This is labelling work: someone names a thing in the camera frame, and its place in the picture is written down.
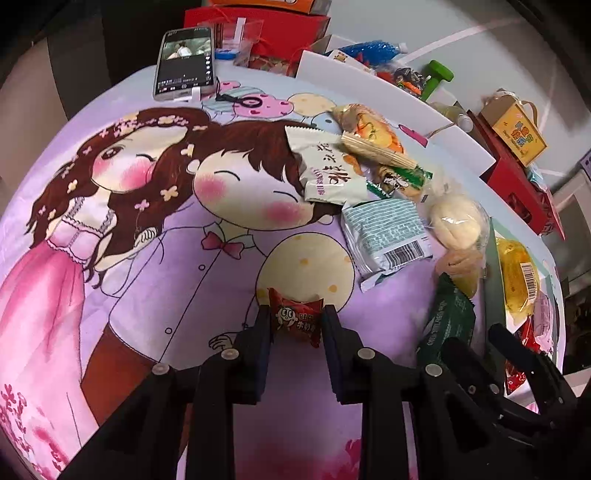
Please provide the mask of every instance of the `bread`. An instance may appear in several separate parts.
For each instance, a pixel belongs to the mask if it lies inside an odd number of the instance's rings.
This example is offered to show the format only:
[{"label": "bread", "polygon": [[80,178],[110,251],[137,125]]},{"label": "bread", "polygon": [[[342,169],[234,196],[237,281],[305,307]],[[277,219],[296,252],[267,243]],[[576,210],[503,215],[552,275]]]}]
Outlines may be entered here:
[{"label": "bread", "polygon": [[470,248],[483,228],[478,204],[462,194],[442,196],[431,208],[430,218],[437,239],[452,250]]}]

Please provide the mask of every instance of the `phone stand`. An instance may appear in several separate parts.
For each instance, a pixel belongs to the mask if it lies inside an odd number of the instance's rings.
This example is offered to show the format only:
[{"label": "phone stand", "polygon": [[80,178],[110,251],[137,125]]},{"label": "phone stand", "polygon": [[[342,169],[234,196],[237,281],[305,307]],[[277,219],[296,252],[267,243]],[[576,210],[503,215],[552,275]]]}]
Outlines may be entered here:
[{"label": "phone stand", "polygon": [[201,101],[201,87],[193,87],[191,95],[185,95],[173,99],[175,102],[200,102]]}]

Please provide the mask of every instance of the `cartoon hand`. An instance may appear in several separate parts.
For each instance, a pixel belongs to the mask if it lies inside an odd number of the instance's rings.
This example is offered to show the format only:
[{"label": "cartoon hand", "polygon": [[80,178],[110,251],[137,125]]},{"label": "cartoon hand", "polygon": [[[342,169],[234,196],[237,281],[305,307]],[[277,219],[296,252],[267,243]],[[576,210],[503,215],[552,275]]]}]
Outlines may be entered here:
[{"label": "cartoon hand", "polygon": [[135,239],[134,248],[138,247],[139,245],[142,245],[142,244],[150,243],[157,236],[158,236],[158,231],[156,230],[155,227],[151,226],[150,228],[147,228],[146,230],[141,232],[138,235],[138,237]]},{"label": "cartoon hand", "polygon": [[232,338],[230,338],[230,335],[236,335],[236,334],[233,332],[228,332],[228,333],[222,333],[221,335],[213,337],[209,341],[209,348],[212,350],[218,350],[218,349],[225,350],[226,348],[232,348],[233,341],[232,341]]}]

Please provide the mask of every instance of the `white snack package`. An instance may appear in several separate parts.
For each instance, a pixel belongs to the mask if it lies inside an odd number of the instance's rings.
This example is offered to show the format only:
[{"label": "white snack package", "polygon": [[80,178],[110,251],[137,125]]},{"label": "white snack package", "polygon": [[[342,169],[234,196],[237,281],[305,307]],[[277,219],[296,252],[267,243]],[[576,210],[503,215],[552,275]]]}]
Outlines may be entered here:
[{"label": "white snack package", "polygon": [[432,256],[431,243],[412,200],[345,204],[341,227],[366,292],[414,260]]},{"label": "white snack package", "polygon": [[340,136],[322,130],[286,127],[293,153],[301,155],[300,182],[307,202],[357,205],[369,199],[357,159],[340,144]]}]

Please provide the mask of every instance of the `cartoon boy's hair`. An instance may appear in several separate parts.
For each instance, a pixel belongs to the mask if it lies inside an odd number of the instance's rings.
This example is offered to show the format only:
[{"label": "cartoon boy's hair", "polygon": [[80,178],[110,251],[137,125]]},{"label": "cartoon boy's hair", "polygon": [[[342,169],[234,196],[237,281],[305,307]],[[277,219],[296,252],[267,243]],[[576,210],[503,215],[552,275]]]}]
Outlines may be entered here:
[{"label": "cartoon boy's hair", "polygon": [[[256,171],[262,167],[274,179],[287,179],[296,192],[304,197],[304,187],[300,183],[301,157],[290,149],[285,134],[287,126],[301,127],[302,124],[289,120],[244,120],[220,127],[212,123],[202,141],[195,145],[193,159],[203,161],[219,151],[222,155],[242,152],[248,155],[248,162]],[[339,205],[316,202],[312,219],[308,223],[315,223],[324,215],[338,215],[340,211]]]}]

